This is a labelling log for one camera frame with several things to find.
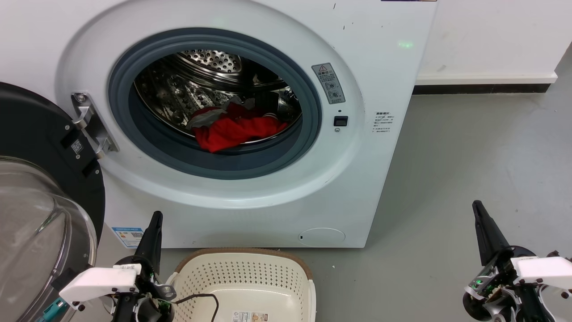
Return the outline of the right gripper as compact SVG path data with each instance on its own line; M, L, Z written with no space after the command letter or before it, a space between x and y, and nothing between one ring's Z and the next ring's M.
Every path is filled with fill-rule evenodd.
M572 299L572 260L511 247L480 200L472 209L483 269L464 288L463 307L480 322L556 322L543 292Z

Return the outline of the white front-load washing machine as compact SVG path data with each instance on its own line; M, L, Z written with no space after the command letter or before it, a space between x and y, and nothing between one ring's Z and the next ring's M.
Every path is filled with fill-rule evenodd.
M166 248L302 247L298 235L312 228L363 247L437 8L437 0L0 0L0 82L73 121L70 95L90 95L120 149L98 159L103 228L144 229L160 211ZM155 161L122 132L109 106L117 61L152 35L196 27L267 43L311 79L323 116L298 161L257 178L198 177ZM328 103L311 68L323 63L345 103ZM393 113L388 134L372 133L376 111ZM338 115L348 126L333 126Z

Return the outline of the cream perforated laundry basket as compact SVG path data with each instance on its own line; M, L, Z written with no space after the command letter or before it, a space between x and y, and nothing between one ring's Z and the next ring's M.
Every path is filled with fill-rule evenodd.
M173 322L231 322L235 310L269 314L269 322L316 322L316 288L296 255L259 248L194 251L169 281L177 292Z

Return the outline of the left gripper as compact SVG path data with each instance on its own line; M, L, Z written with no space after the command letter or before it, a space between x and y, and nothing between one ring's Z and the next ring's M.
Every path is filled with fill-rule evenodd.
M163 217L162 212L153 212L133 256L113 267L90 267L78 273L59 297L74 310L82 310L84 302L110 298L112 322L173 322L171 301L177 293L159 281Z

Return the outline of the blue energy label sticker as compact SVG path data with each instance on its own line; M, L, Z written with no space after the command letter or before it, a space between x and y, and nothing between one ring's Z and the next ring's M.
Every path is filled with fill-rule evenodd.
M112 231L128 249L136 249L144 233L141 228L112 228Z

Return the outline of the small text label sticker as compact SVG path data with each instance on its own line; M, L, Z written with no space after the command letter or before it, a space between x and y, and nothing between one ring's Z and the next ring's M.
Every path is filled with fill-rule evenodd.
M372 120L372 133L388 134L394 124L394 114L388 111L376 111Z

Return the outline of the black baseboard strip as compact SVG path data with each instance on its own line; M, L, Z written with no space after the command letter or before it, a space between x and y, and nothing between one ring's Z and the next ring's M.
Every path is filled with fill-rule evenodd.
M416 85L413 95L546 93L551 84Z

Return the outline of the black washer door with glass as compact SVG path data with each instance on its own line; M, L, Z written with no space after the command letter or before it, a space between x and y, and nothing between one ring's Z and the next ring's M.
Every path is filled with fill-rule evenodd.
M0 322L35 322L65 282L93 267L104 218L87 137L51 101L0 82Z

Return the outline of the grey warning sticker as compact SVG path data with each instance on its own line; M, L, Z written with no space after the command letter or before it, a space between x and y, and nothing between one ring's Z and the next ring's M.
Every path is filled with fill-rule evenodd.
M312 65L317 79L323 88L329 104L345 103L345 94L339 79L330 63Z

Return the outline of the grey rubber door gasket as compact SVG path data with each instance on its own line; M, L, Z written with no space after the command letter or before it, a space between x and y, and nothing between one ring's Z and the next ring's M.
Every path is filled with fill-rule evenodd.
M134 86L137 75L158 59L190 49L235 53L269 68L296 94L302 118L274 139L210 153L198 141L155 118ZM275 173L298 161L313 145L322 124L322 104L311 79L286 54L233 31L185 28L152 35L117 61L109 80L109 106L129 140L155 161L198 177L237 180Z

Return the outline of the silver metal door hinge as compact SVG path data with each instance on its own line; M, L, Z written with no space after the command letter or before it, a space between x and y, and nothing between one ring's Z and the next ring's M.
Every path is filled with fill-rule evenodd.
M90 95L86 92L74 92L70 95L73 108L78 114L74 124L87 137L98 159L108 153L120 151L108 127L100 118Z

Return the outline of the red garment with white trim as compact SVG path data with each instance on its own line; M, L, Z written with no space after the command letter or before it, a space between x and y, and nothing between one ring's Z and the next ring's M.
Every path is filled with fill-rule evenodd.
M279 134L288 123L278 117L279 95L260 93L241 100L233 96L219 106L202 108L186 124L200 148L210 153Z

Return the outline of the round white filter cover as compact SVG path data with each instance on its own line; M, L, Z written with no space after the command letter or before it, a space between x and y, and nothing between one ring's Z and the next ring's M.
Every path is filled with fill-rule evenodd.
M341 247L345 233L333 228L312 228L301 232L298 241L308 247Z

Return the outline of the white wall ledge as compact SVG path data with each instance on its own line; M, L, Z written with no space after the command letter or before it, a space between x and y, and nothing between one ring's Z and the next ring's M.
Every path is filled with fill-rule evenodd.
M511 85L553 84L558 79L555 71L531 75L418 75L416 86L429 85Z

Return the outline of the stainless steel washing machine drum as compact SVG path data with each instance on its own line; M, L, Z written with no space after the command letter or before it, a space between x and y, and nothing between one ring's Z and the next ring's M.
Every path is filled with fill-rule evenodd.
M135 90L155 118L195 139L230 104L250 116L273 113L285 124L276 134L255 137L256 144L279 137L302 118L300 102L276 73L256 61L219 50L190 49L151 63L137 75Z

